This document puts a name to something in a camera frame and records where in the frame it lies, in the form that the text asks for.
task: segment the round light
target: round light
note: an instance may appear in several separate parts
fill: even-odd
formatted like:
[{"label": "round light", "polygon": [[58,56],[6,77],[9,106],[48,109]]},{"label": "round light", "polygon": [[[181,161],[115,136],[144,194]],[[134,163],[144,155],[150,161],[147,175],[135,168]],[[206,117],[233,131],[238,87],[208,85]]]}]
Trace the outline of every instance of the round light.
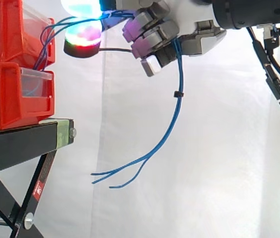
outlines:
[{"label": "round light", "polygon": [[[98,19],[102,15],[99,0],[61,0],[64,9],[75,16],[72,22],[84,19]],[[66,54],[87,58],[99,52],[102,23],[89,21],[71,26],[65,34],[64,51]]]}]

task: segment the red plastic bin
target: red plastic bin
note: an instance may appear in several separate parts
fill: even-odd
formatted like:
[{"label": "red plastic bin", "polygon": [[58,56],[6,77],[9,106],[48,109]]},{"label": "red plastic bin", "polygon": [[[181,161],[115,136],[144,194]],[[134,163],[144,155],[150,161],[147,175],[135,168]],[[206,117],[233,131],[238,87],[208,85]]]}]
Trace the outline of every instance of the red plastic bin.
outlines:
[{"label": "red plastic bin", "polygon": [[0,63],[0,129],[37,124],[54,111],[53,72]]},{"label": "red plastic bin", "polygon": [[[40,35],[53,24],[22,0],[0,0],[0,62],[33,68],[42,49]],[[48,46],[48,65],[55,62],[55,41]]]}]

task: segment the blue wire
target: blue wire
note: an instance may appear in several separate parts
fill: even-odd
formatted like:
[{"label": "blue wire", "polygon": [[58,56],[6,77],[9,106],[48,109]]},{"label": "blue wire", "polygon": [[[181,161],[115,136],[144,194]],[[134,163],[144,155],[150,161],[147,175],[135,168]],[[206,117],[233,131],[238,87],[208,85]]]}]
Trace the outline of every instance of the blue wire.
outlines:
[{"label": "blue wire", "polygon": [[54,25],[50,25],[50,26],[47,26],[42,34],[41,34],[41,41],[42,41],[42,36],[44,34],[45,31],[47,31],[48,28],[52,28],[51,32],[53,31],[53,29],[57,26],[65,26],[63,27],[62,29],[60,29],[56,34],[54,34],[53,36],[50,36],[47,38],[46,42],[43,44],[43,48],[42,48],[42,51],[40,52],[40,56],[37,60],[37,62],[35,63],[34,65],[34,69],[37,70],[38,66],[42,63],[42,60],[46,60],[47,61],[47,46],[48,44],[52,41],[52,39],[54,37],[56,37],[60,32],[62,32],[63,30],[71,27],[71,26],[74,26],[74,25],[77,25],[77,24],[81,24],[81,23],[85,23],[85,22],[90,22],[90,21],[97,21],[97,20],[103,20],[103,19],[106,19],[108,17],[124,17],[124,18],[131,18],[133,17],[133,14],[131,13],[118,13],[118,12],[112,12],[111,14],[104,14],[102,15],[100,18],[92,18],[92,19],[85,19],[85,20],[81,20],[81,21],[77,21],[77,22],[66,22],[66,23],[63,23],[64,21],[66,20],[70,20],[70,19],[74,19],[75,17],[68,17],[68,18],[65,18],[63,19],[62,21],[54,24]]},{"label": "blue wire", "polygon": [[98,20],[102,20],[102,19],[105,19],[107,17],[109,17],[110,15],[109,14],[106,14],[106,15],[102,15],[100,18],[91,18],[91,19],[85,19],[85,20],[81,20],[81,21],[77,21],[77,22],[68,22],[68,23],[57,23],[57,24],[54,24],[54,28],[57,27],[57,26],[62,26],[64,25],[65,27],[61,28],[59,31],[57,31],[54,35],[50,36],[49,38],[46,39],[46,42],[44,43],[43,45],[43,48],[39,54],[39,58],[36,62],[36,64],[34,65],[34,69],[37,70],[38,66],[42,63],[42,60],[44,59],[44,56],[45,53],[47,52],[47,47],[48,45],[50,44],[50,42],[59,34],[61,33],[62,31],[64,31],[65,29],[71,27],[71,26],[75,26],[77,24],[81,24],[81,23],[85,23],[85,22],[90,22],[90,21],[98,21]]},{"label": "blue wire", "polygon": [[[179,92],[182,92],[183,93],[183,90],[184,90],[184,72],[183,72],[183,62],[182,62],[182,49],[181,49],[181,45],[180,45],[180,42],[178,39],[175,39],[172,44],[174,45],[174,48],[176,50],[176,55],[177,55],[177,59],[178,59],[178,65],[179,65],[179,73],[180,73],[180,83],[179,83]],[[134,164],[137,164],[139,162],[142,162],[143,161],[143,164],[140,166],[138,172],[136,173],[136,175],[131,179],[129,180],[128,182],[126,182],[125,184],[123,185],[120,185],[120,186],[111,186],[110,188],[122,188],[122,187],[125,187],[127,186],[128,184],[130,184],[131,182],[133,182],[137,177],[138,175],[140,174],[140,172],[142,171],[143,167],[145,166],[145,164],[148,162],[148,160],[164,145],[164,143],[166,142],[166,140],[168,139],[168,137],[170,136],[172,130],[173,130],[173,127],[176,123],[176,120],[179,116],[179,113],[180,113],[180,110],[181,110],[181,104],[182,104],[182,98],[179,97],[178,100],[177,100],[177,105],[176,105],[176,108],[175,108],[175,112],[174,112],[174,115],[173,115],[173,118],[172,118],[172,121],[171,121],[171,124],[169,126],[169,128],[167,129],[165,135],[163,136],[163,138],[161,139],[161,141],[156,145],[156,147],[154,147],[154,149],[152,149],[149,153],[147,153],[146,155],[142,156],[141,158],[137,159],[137,160],[134,160],[124,166],[121,166],[120,168],[117,168],[115,170],[111,170],[111,171],[107,171],[107,172],[103,172],[103,173],[92,173],[91,175],[92,176],[103,176],[103,175],[106,175],[94,182],[92,182],[93,184],[96,184],[98,182],[101,182],[113,175],[115,175],[116,173],[118,173],[119,171],[129,167],[129,166],[132,166]]]},{"label": "blue wire", "polygon": [[[130,17],[133,17],[133,14],[131,13],[123,13],[123,11],[114,11],[112,12],[111,14],[104,14],[102,15],[100,18],[92,18],[92,19],[85,19],[85,20],[81,20],[81,21],[77,21],[77,22],[66,22],[64,23],[65,21],[67,20],[71,20],[71,19],[75,19],[76,17],[67,17],[67,18],[64,18],[63,20],[57,22],[56,24],[53,24],[53,25],[49,25],[47,27],[45,27],[40,35],[40,40],[41,40],[41,43],[43,45],[42,47],[42,50],[40,51],[40,54],[39,54],[39,57],[36,61],[36,63],[34,64],[34,67],[33,69],[34,70],[37,70],[37,68],[40,66],[40,64],[42,63],[42,61],[45,59],[45,65],[42,69],[42,71],[45,70],[46,66],[47,66],[47,63],[48,63],[48,56],[47,56],[47,47],[48,45],[50,44],[50,42],[59,34],[61,33],[63,30],[71,27],[71,26],[74,26],[74,25],[77,25],[77,24],[81,24],[81,23],[85,23],[85,22],[90,22],[90,21],[98,21],[98,20],[103,20],[103,19],[106,19],[108,17],[124,17],[124,18],[130,18]],[[55,27],[58,27],[58,26],[65,26],[63,27],[62,29],[60,29],[59,31],[57,31],[54,35],[51,35],[53,30],[55,29]],[[47,36],[47,39],[46,39],[46,42],[44,43],[43,42],[43,35],[44,33],[49,29],[51,28],[51,31],[49,33],[49,35]],[[38,85],[30,92],[28,92],[25,96],[28,97],[30,95],[32,95],[38,88],[39,88],[39,83]]]}]

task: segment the cable tie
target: cable tie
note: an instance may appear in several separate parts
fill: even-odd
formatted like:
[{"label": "cable tie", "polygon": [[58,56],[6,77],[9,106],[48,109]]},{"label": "cable tie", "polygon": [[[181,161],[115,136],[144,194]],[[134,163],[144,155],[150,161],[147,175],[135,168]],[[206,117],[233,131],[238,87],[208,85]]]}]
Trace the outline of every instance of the cable tie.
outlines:
[{"label": "cable tie", "polygon": [[184,97],[184,93],[182,93],[180,91],[175,91],[174,92],[174,97],[175,98],[183,98]]}]

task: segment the white curtain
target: white curtain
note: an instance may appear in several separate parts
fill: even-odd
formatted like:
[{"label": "white curtain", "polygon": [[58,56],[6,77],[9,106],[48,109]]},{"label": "white curtain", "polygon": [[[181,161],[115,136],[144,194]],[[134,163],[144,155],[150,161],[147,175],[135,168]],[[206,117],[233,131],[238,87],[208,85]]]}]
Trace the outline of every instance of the white curtain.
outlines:
[{"label": "white curtain", "polygon": [[[56,20],[67,16],[58,0],[26,2]],[[108,186],[139,165],[97,185],[90,173],[124,165],[161,139],[175,109],[177,63],[147,78],[131,54],[74,59],[63,42],[60,35],[51,68],[56,116],[75,119],[77,138],[57,153],[36,213],[45,237],[280,238],[280,107],[245,30],[203,57],[184,57],[185,97],[169,140],[117,190]],[[121,26],[103,46],[130,47]],[[0,173],[18,201],[35,162]]]},{"label": "white curtain", "polygon": [[[126,46],[118,28],[107,39]],[[98,171],[157,144],[178,84],[176,63],[146,78],[131,55],[107,53],[105,62]],[[184,58],[184,69],[170,139],[128,187],[108,189],[139,165],[95,186],[91,237],[280,238],[280,107],[246,30],[230,31],[203,57]]]}]

